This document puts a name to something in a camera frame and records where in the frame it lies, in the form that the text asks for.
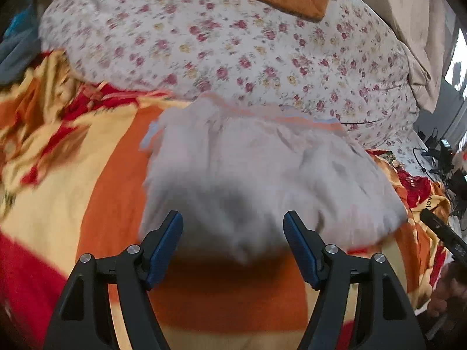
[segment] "blue gripper pad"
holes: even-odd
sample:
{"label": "blue gripper pad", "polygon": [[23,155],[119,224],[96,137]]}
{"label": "blue gripper pad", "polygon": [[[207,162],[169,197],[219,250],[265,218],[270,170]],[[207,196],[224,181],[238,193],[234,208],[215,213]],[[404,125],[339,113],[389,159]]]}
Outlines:
{"label": "blue gripper pad", "polygon": [[162,236],[149,261],[149,272],[146,277],[146,289],[148,290],[159,284],[164,278],[170,259],[182,235],[182,215],[177,211],[170,211],[161,227],[156,231]]}
{"label": "blue gripper pad", "polygon": [[298,228],[298,225],[301,226],[302,230],[308,230],[305,228],[300,218],[298,218],[300,222],[296,222],[291,213],[298,218],[296,212],[287,212],[285,214],[283,221],[285,238],[289,243],[303,280],[308,284],[311,284],[313,288],[317,289],[320,284],[320,280],[317,273],[316,258],[311,252],[303,234]]}

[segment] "white towel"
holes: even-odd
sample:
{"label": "white towel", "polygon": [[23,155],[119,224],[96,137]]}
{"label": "white towel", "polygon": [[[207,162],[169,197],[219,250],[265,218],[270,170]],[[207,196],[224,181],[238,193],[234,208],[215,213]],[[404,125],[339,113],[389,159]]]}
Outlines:
{"label": "white towel", "polygon": [[178,210],[184,220],[178,256],[245,264],[287,246],[289,210],[344,250],[374,244],[407,220],[386,176],[356,141],[339,129],[316,127],[298,111],[292,115],[310,125],[278,122],[290,112],[240,111],[199,98],[162,113],[140,237]]}

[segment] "bed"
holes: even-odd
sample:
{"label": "bed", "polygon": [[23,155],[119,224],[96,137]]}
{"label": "bed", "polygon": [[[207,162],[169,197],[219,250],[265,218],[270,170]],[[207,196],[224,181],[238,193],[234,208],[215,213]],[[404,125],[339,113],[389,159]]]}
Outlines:
{"label": "bed", "polygon": [[[255,0],[55,0],[40,35],[44,50],[66,55],[46,55],[2,96],[38,91],[25,104],[41,120],[23,122],[34,130],[3,165],[0,221],[1,304],[35,348],[80,254],[109,256],[137,242],[148,161],[139,144],[168,106],[206,91],[239,104],[293,105],[337,118],[365,148],[391,150],[421,173],[407,58],[361,0],[330,0],[318,23]],[[395,170],[374,159],[407,204]],[[447,221],[442,187],[430,186],[431,207]],[[426,204],[408,209],[394,235],[356,251],[383,252],[414,307],[445,257],[420,222]],[[120,347],[130,349],[114,289],[110,297]],[[295,349],[316,297],[290,253],[249,267],[176,261],[150,294],[173,349]],[[348,346],[355,299],[351,288],[339,349]]]}

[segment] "black device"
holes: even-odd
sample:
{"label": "black device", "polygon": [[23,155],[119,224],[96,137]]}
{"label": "black device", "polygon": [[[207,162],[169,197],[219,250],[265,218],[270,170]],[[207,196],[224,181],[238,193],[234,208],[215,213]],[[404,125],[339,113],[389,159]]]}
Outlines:
{"label": "black device", "polygon": [[[304,280],[320,291],[299,350],[335,349],[351,283],[359,284],[352,349],[425,349],[409,299],[383,254],[359,258],[325,245],[294,211],[284,216],[283,228]],[[44,350],[118,349],[107,284],[117,284],[132,348],[170,350],[147,291],[162,281],[182,229],[182,216],[171,211],[141,245],[108,258],[83,254],[55,307]]]}
{"label": "black device", "polygon": [[[427,208],[421,211],[420,219],[443,242],[444,247],[452,253],[456,263],[467,271],[467,243]],[[467,272],[459,273],[456,278],[467,285]]]}
{"label": "black device", "polygon": [[436,147],[438,145],[437,137],[438,137],[438,130],[436,129],[436,135],[435,135],[435,129],[433,129],[433,132],[428,137],[428,139],[425,141],[425,146],[426,146],[427,149],[429,149],[429,150],[436,149]]}
{"label": "black device", "polygon": [[430,147],[427,144],[426,146],[429,150],[422,152],[422,156],[430,156],[438,161],[436,167],[430,170],[430,173],[438,174],[444,181],[453,168],[452,159],[454,158],[454,152],[452,151],[452,147],[449,145],[447,139],[441,138],[438,143],[440,145],[439,150],[435,149],[433,145]]}
{"label": "black device", "polygon": [[467,172],[463,169],[458,169],[445,182],[446,188],[453,191],[463,201],[467,202]]}
{"label": "black device", "polygon": [[419,131],[417,132],[417,135],[420,137],[420,139],[421,139],[422,141],[425,141],[425,138],[426,138],[425,133],[423,133],[421,130],[419,130]]}

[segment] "wall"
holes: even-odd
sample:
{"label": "wall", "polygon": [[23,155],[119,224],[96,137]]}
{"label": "wall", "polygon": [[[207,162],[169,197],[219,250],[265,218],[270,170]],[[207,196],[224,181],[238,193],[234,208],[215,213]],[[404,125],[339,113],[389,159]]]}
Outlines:
{"label": "wall", "polygon": [[[438,138],[448,131],[451,123],[455,119],[462,105],[465,103],[461,94],[454,89],[444,78],[441,80],[440,98],[436,105],[433,114],[428,111],[421,110],[417,121],[414,124],[416,132],[422,131],[428,138],[435,128],[438,129]],[[456,143],[451,143],[450,138],[447,138],[452,147]]]}

